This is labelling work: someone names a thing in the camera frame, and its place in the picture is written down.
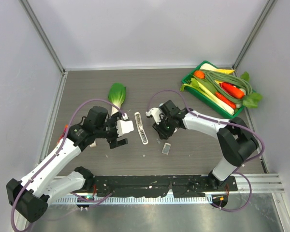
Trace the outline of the staples tray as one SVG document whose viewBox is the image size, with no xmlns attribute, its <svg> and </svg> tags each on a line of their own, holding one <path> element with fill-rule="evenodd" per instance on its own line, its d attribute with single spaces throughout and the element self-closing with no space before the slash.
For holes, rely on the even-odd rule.
<svg viewBox="0 0 290 232">
<path fill-rule="evenodd" d="M 168 155 L 170 152 L 171 144 L 165 143 L 162 149 L 162 154 Z"/>
</svg>

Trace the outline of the white stapler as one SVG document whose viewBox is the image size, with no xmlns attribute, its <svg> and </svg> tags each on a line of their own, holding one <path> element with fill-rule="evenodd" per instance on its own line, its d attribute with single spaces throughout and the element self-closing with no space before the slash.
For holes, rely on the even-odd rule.
<svg viewBox="0 0 290 232">
<path fill-rule="evenodd" d="M 143 122 L 142 122 L 142 119 L 141 119 L 141 114 L 139 112 L 136 112 L 136 113 L 134 113 L 134 117 L 135 117 L 137 130 L 138 130 L 138 133 L 140 135 L 142 144 L 147 145 L 148 144 L 148 138 L 147 138 L 147 136 L 145 134 L 145 130 L 144 130 L 144 127 L 143 127 Z"/>
</svg>

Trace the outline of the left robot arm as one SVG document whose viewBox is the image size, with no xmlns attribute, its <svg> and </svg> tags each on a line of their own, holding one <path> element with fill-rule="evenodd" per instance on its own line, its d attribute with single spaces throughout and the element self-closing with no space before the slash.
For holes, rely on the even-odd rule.
<svg viewBox="0 0 290 232">
<path fill-rule="evenodd" d="M 90 192 L 94 175 L 77 167 L 66 177 L 54 180 L 59 172 L 97 139 L 105 139 L 111 149 L 128 143 L 123 135 L 134 130 L 133 122 L 120 111 L 110 115 L 104 107 L 94 106 L 81 122 L 68 126 L 54 150 L 20 180 L 12 178 L 6 185 L 8 202 L 13 214 L 18 212 L 28 222 L 39 220 L 48 206 L 75 190 Z"/>
</svg>

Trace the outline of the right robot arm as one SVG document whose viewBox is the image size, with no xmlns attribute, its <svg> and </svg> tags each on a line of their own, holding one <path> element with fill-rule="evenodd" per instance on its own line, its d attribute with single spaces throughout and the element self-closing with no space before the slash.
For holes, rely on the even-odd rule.
<svg viewBox="0 0 290 232">
<path fill-rule="evenodd" d="M 206 116 L 190 108 L 180 109 L 171 100 L 146 113 L 154 119 L 153 128 L 162 140 L 169 139 L 177 129 L 198 131 L 218 140 L 222 152 L 219 163 L 208 174 L 208 184 L 219 191 L 233 172 L 258 149 L 259 143 L 241 118 L 232 120 Z"/>
</svg>

